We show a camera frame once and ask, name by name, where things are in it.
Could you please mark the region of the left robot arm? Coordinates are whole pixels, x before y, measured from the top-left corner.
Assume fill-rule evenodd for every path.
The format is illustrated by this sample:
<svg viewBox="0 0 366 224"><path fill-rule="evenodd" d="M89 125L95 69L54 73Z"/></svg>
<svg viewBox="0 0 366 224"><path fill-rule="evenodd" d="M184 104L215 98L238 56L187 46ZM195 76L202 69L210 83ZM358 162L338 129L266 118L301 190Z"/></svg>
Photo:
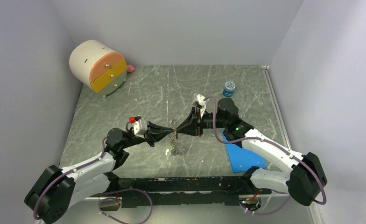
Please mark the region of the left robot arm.
<svg viewBox="0 0 366 224"><path fill-rule="evenodd" d="M120 178L113 173L129 156L125 148L155 143L173 133L173 128L139 119L128 130L111 129L103 138L102 151L81 163L64 168L47 167L26 195L24 203L36 220L46 224L57 221L75 203L98 193L113 196Z"/></svg>

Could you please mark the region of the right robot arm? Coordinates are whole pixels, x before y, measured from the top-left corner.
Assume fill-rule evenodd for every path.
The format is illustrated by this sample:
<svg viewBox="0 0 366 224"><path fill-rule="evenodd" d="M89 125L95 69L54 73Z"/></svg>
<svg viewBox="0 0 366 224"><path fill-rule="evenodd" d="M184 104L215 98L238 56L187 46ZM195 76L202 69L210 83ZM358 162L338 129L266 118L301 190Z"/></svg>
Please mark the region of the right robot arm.
<svg viewBox="0 0 366 224"><path fill-rule="evenodd" d="M327 178L317 155L296 152L266 137L240 118L239 109L231 98L216 100L195 94L192 103L192 111L175 134L201 136L204 129L212 129L218 142L248 149L279 168L279 171L250 168L248 177L241 182L246 193L272 189L288 193L304 206L326 204Z"/></svg>

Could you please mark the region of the blue small jar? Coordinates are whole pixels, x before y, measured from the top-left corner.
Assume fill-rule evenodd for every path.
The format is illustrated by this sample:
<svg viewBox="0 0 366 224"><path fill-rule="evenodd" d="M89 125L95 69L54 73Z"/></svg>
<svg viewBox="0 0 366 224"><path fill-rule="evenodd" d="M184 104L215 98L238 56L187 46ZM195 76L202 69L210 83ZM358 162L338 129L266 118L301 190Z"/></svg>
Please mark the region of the blue small jar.
<svg viewBox="0 0 366 224"><path fill-rule="evenodd" d="M225 82L222 94L225 97L231 97L234 95L235 88L236 84L233 81L227 81Z"/></svg>

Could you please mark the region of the pink small object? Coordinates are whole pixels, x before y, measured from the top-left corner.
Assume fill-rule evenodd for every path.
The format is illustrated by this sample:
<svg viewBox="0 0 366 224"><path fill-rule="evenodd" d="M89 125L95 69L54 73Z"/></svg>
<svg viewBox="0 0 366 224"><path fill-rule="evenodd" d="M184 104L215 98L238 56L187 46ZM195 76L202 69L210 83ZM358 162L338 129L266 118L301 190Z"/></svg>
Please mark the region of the pink small object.
<svg viewBox="0 0 366 224"><path fill-rule="evenodd" d="M135 70L135 67L133 65L127 65L127 72L131 73Z"/></svg>

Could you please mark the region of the round mini drawer cabinet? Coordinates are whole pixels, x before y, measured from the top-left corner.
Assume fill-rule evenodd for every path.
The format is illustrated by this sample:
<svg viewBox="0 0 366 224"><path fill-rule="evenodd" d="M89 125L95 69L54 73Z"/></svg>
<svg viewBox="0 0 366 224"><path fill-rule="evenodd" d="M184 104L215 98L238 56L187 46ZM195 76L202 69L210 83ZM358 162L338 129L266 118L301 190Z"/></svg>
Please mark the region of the round mini drawer cabinet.
<svg viewBox="0 0 366 224"><path fill-rule="evenodd" d="M96 40L78 45L70 55L69 67L78 80L103 97L118 89L128 73L123 55Z"/></svg>

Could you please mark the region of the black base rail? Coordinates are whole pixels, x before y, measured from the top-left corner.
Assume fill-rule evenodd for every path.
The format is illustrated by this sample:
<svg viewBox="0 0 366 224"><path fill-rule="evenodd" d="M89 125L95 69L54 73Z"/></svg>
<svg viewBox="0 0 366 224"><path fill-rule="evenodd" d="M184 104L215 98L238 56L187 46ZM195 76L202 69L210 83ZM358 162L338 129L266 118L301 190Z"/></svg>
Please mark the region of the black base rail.
<svg viewBox="0 0 366 224"><path fill-rule="evenodd" d="M123 208L149 205L223 204L238 205L246 198L271 194L269 189L258 189L247 177L166 177L120 178L96 197L117 196Z"/></svg>

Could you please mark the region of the side aluminium rail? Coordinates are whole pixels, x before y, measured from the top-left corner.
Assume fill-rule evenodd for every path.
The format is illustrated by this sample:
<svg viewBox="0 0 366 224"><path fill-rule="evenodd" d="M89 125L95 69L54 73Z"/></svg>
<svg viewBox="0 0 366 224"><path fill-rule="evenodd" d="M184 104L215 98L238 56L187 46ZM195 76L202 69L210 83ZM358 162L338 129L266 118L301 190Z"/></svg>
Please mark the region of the side aluminium rail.
<svg viewBox="0 0 366 224"><path fill-rule="evenodd" d="M288 137L286 127L284 125L284 121L283 121L283 118L282 118L281 110L280 110L278 102L277 102L275 91L274 91L274 88L272 86L272 82L271 82L271 79L270 79L270 76L269 76L268 68L269 68L268 66L261 66L261 71L264 74L265 80L267 82L267 86L269 88L271 101L273 103L273 107L274 107L274 111L275 111L275 114L276 114L276 117L277 117L278 125L279 125L280 131L282 133L282 139L283 139L284 145L288 149L291 149L290 140L289 140L289 137Z"/></svg>

